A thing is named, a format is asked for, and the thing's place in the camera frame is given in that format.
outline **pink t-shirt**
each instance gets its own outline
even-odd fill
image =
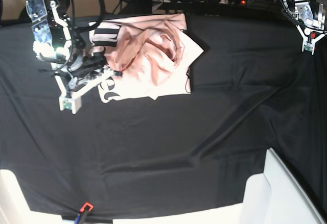
[[[108,65],[123,73],[98,86],[101,100],[191,93],[188,69],[203,49],[182,30],[184,14],[107,20],[91,31],[92,52],[105,46]]]

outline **black cable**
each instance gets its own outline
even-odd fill
[[[274,0],[271,0],[270,4],[268,5],[268,7],[264,10],[264,12],[269,11],[270,7],[274,4]]]
[[[98,1],[99,1],[99,5],[100,5],[100,15],[98,17],[98,20],[92,26],[78,27],[76,30],[79,33],[90,32],[90,31],[96,29],[101,24],[101,22],[104,20],[105,13],[106,13],[106,6],[104,3],[104,0],[98,0]]]
[[[71,50],[69,52],[69,58],[66,59],[66,61],[58,68],[51,70],[51,72],[57,72],[63,69],[65,66],[67,66],[68,62],[71,60],[73,56],[73,48],[74,48],[74,39],[75,39],[75,5],[74,0],[71,0],[72,3],[72,30],[71,30]]]
[[[118,9],[119,5],[121,5],[121,4],[122,4],[122,0],[119,0],[118,5],[117,5],[117,6],[114,8],[114,10],[112,11],[112,14],[115,13],[115,11]]]

